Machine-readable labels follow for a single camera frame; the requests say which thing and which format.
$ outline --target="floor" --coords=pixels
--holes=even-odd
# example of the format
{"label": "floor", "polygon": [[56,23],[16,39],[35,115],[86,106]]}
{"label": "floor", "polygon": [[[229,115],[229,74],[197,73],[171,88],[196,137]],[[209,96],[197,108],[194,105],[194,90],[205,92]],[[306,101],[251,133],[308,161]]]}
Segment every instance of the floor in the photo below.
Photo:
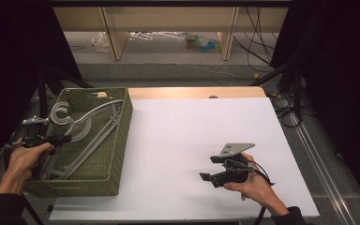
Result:
{"label": "floor", "polygon": [[[109,52],[97,52],[92,42],[98,40],[98,33],[66,33],[75,60],[83,79],[94,86],[237,86],[250,85],[256,78],[264,76],[272,69],[263,61],[270,57],[263,46],[251,43],[250,49],[259,57],[247,54],[240,44],[234,42],[229,61],[223,61],[219,51],[211,49],[201,52],[190,48],[179,37],[185,33],[158,33],[141,35],[127,41],[127,46],[120,61],[114,62]],[[217,40],[216,34],[194,33]],[[236,39],[247,49],[253,34],[236,34]],[[264,44],[275,47],[278,34],[262,34]],[[266,94],[278,93],[276,84],[279,77],[265,83],[262,88]],[[273,99],[273,107],[280,108],[287,104],[285,99]],[[34,99],[31,106],[37,106]],[[320,118],[315,116],[313,106],[308,102],[308,95],[302,98],[303,122],[299,127],[289,127],[294,123],[291,114],[279,118],[288,139],[296,162],[307,187],[319,209],[320,216],[307,218],[313,224],[358,224],[360,225],[360,187],[351,175],[347,165],[335,156],[336,147],[327,135]],[[48,205],[54,199],[38,199],[27,196],[38,215],[46,224],[49,221]],[[29,214],[23,215],[29,224],[34,224]],[[253,221],[242,221],[243,225]],[[263,225],[274,224],[264,219]]]}

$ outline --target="sleeve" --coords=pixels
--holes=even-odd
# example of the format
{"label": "sleeve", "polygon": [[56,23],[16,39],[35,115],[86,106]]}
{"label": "sleeve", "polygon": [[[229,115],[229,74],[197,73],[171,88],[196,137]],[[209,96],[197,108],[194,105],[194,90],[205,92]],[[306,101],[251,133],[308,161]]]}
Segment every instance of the sleeve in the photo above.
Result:
{"label": "sleeve", "polygon": [[26,225],[22,218],[24,200],[20,195],[0,194],[0,224]]}
{"label": "sleeve", "polygon": [[272,217],[276,225],[306,225],[299,207],[289,207],[289,214],[282,217]]}

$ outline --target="wire basket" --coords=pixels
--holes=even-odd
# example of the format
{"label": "wire basket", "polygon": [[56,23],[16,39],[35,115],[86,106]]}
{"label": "wire basket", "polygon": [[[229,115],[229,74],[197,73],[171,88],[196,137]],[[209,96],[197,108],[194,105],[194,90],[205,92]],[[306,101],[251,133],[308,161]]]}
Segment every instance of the wire basket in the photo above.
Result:
{"label": "wire basket", "polygon": [[[81,118],[96,107],[123,99],[119,122],[93,153],[67,180],[30,180],[25,191],[38,197],[114,196],[118,194],[122,165],[133,112],[126,88],[69,88],[64,89],[57,102],[68,103],[63,116]],[[63,144],[56,151],[53,168],[61,170],[83,151],[86,145],[110,120],[109,112],[93,116],[88,134],[79,141]],[[64,134],[67,126],[50,123],[49,133]]]}

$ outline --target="white table surface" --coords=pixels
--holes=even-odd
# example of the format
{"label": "white table surface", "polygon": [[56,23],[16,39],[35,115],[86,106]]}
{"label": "white table surface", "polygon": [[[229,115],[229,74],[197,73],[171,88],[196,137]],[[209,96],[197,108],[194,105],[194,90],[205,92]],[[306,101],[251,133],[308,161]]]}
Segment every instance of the white table surface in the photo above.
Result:
{"label": "white table surface", "polygon": [[59,198],[50,220],[184,222],[244,220],[261,207],[214,188],[199,173],[224,168],[210,157],[225,143],[256,143],[246,152],[267,171],[273,189],[304,217],[319,215],[269,98],[137,99],[119,194]]}

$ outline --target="cable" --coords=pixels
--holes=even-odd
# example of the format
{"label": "cable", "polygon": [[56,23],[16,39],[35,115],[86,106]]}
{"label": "cable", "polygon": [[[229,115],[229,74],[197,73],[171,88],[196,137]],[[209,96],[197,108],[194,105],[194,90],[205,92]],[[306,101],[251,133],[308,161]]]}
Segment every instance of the cable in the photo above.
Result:
{"label": "cable", "polygon": [[271,35],[273,35],[275,40],[278,40],[278,38],[274,35],[274,33],[271,33]]}
{"label": "cable", "polygon": [[274,49],[274,47],[271,47],[271,46],[269,46],[269,45],[265,45],[265,44],[259,43],[259,42],[255,41],[255,40],[252,40],[252,39],[247,35],[246,32],[244,32],[244,35],[245,35],[245,37],[247,37],[247,39],[249,39],[250,41],[252,41],[253,43],[255,43],[255,44],[257,44],[257,45],[262,45],[262,46],[264,46],[265,48]]}
{"label": "cable", "polygon": [[253,54],[254,56],[256,56],[257,58],[259,58],[260,60],[262,60],[266,65],[270,65],[270,62],[268,62],[267,60],[261,58],[258,54],[256,54],[255,52],[252,52],[250,50],[250,46],[249,48],[245,47],[244,45],[242,45],[237,39],[236,37],[233,37],[233,39],[241,46],[241,48],[243,48],[244,50],[246,50],[248,53]]}
{"label": "cable", "polygon": [[267,50],[267,48],[265,47],[266,45],[264,44],[264,40],[263,40],[262,27],[260,25],[260,11],[261,11],[261,8],[257,7],[256,9],[257,9],[257,21],[256,21],[256,24],[255,24],[255,22],[253,21],[253,19],[250,16],[248,8],[246,7],[247,15],[249,16],[249,19],[252,22],[253,29],[254,29],[253,38],[254,38],[254,35],[257,34],[257,36],[260,38],[260,41],[262,42],[262,46],[263,46],[265,55],[267,56],[268,60],[271,61],[272,56],[271,56],[270,52]]}
{"label": "cable", "polygon": [[69,48],[70,48],[72,51],[75,51],[75,50],[86,49],[86,46],[84,46],[84,45],[70,45]]}
{"label": "cable", "polygon": [[[286,101],[286,105],[284,107],[279,107],[277,105],[278,101],[280,101],[280,100],[285,100]],[[287,128],[296,128],[302,123],[303,119],[301,118],[301,116],[299,114],[294,113],[295,112],[294,107],[291,106],[288,99],[286,99],[286,98],[278,98],[278,99],[276,99],[274,101],[271,101],[271,102],[273,103],[276,114],[281,113],[277,118],[280,119],[280,122],[282,123],[283,126],[285,126]],[[290,124],[285,122],[286,116],[290,116],[292,113],[297,118],[297,121],[296,121],[295,125],[290,125]]]}
{"label": "cable", "polygon": [[[240,168],[244,168],[244,169],[231,168],[228,166],[228,162],[231,162],[232,164],[234,164]],[[270,181],[270,178],[268,177],[267,172],[264,170],[264,168],[261,165],[259,165],[259,163],[255,162],[255,161],[249,161],[249,160],[247,160],[247,162],[255,164],[260,170],[262,170],[262,172],[260,172],[259,170],[250,168],[248,165],[246,165],[244,163],[241,163],[241,162],[238,162],[238,161],[235,161],[232,159],[226,159],[223,163],[223,166],[226,168],[226,170],[229,170],[229,171],[249,171],[249,172],[251,171],[252,173],[256,173],[256,174],[260,175],[262,178],[264,178],[264,180],[268,183],[268,185],[273,186],[275,184]],[[265,210],[266,210],[266,208],[262,207],[259,215],[257,216],[257,218],[254,222],[254,225],[259,225],[262,222]]]}
{"label": "cable", "polygon": [[4,153],[4,150],[5,150],[6,148],[8,148],[11,143],[13,143],[14,138],[16,137],[16,134],[17,134],[17,133],[20,131],[20,129],[22,129],[22,128],[27,128],[27,132],[28,132],[28,126],[26,126],[26,125],[24,125],[24,124],[21,124],[20,126],[18,126],[18,127],[14,130],[14,132],[11,134],[10,139],[9,139],[9,144],[5,144],[5,146],[3,146],[3,147],[0,148],[0,156],[2,155],[2,153]]}
{"label": "cable", "polygon": [[200,69],[202,71],[205,71],[205,72],[210,72],[210,73],[216,73],[216,74],[224,74],[224,75],[228,75],[228,76],[232,76],[232,77],[235,77],[235,78],[240,78],[240,79],[255,79],[254,77],[240,77],[240,76],[236,76],[236,75],[233,75],[231,73],[227,73],[227,72],[215,72],[215,71],[212,71],[212,70],[208,70],[208,69],[205,69],[205,68],[202,68],[202,67],[193,67],[193,66],[185,66],[185,65],[181,65],[181,64],[176,64],[177,66],[179,67],[183,67],[183,68],[196,68],[196,69]]}

